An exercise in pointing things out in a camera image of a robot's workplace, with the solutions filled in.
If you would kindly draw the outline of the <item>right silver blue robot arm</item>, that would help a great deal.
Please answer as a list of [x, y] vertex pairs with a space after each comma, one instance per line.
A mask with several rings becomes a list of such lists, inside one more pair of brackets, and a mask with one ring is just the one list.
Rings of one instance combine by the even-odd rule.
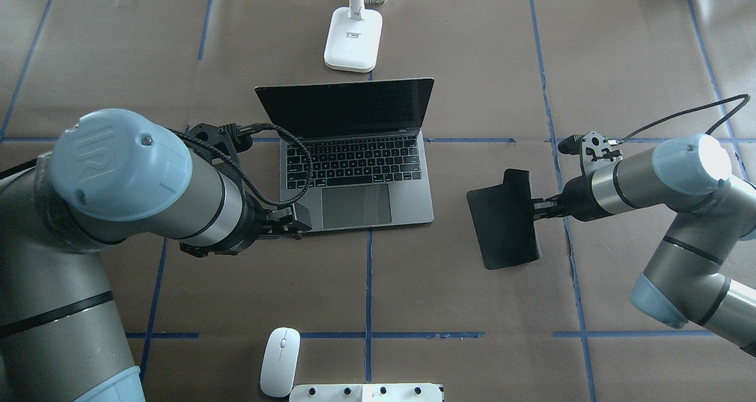
[[688, 322], [754, 355], [754, 289], [721, 273], [738, 241], [754, 239], [754, 184], [737, 178], [709, 134], [669, 139], [631, 157], [597, 133], [578, 138], [582, 173], [530, 217], [596, 221], [665, 205], [676, 216], [631, 292], [635, 308], [668, 327]]

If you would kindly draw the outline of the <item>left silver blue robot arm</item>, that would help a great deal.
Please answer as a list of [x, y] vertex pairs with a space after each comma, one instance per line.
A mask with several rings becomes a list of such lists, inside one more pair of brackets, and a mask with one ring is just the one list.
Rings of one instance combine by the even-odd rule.
[[142, 233], [195, 257], [235, 255], [309, 230], [297, 195], [263, 197], [234, 138], [273, 124], [216, 128], [221, 151], [125, 109], [89, 113], [51, 152], [2, 173], [3, 401], [143, 401], [102, 251]]

